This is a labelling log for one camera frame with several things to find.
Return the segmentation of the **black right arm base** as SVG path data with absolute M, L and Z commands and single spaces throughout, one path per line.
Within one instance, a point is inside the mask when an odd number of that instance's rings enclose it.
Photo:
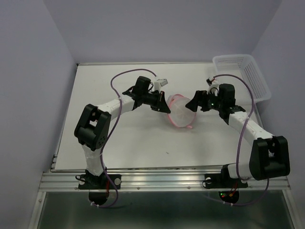
M 206 189 L 248 188 L 247 182 L 243 183 L 238 178 L 230 177 L 228 165 L 224 165 L 219 173 L 205 174 L 202 186 Z

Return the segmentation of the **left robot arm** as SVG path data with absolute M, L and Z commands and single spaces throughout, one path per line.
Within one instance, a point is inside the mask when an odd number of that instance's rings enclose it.
M 153 111 L 169 114 L 171 111 L 166 103 L 165 93 L 161 90 L 167 83 L 166 79 L 157 79 L 154 82 L 156 89 L 151 92 L 151 80 L 140 76 L 135 85 L 119 94 L 118 98 L 99 106 L 85 106 L 74 130 L 74 136 L 84 150 L 86 173 L 91 174 L 89 181 L 94 187 L 101 188 L 106 183 L 101 150 L 113 132 L 109 130 L 111 121 L 116 120 L 116 127 L 122 114 L 133 111 L 143 104 L 149 105 Z

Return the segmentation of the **white mesh laundry bag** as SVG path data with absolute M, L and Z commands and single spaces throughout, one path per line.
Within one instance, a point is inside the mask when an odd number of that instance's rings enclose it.
M 186 104 L 191 100 L 181 94 L 170 95 L 166 101 L 171 112 L 167 118 L 172 125 L 177 128 L 193 128 L 196 113 L 186 108 Z

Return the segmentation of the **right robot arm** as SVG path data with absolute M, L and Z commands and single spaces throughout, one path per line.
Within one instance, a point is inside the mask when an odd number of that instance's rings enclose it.
M 275 136 L 265 131 L 253 121 L 249 114 L 235 104 L 235 88 L 232 84 L 221 84 L 217 93 L 211 90 L 196 91 L 186 108 L 196 112 L 216 110 L 224 122 L 240 134 L 240 140 L 246 140 L 251 146 L 247 162 L 236 161 L 224 165 L 219 175 L 222 185 L 230 186 L 236 179 L 284 177 L 290 174 L 288 141 L 283 136 Z

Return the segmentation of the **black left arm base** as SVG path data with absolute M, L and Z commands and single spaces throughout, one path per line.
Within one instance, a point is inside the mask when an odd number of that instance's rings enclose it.
M 81 174 L 75 176 L 79 182 L 78 189 L 80 190 L 114 190 L 121 188 L 120 184 L 112 185 L 108 178 L 102 173 L 100 176 L 94 176 L 91 173 Z

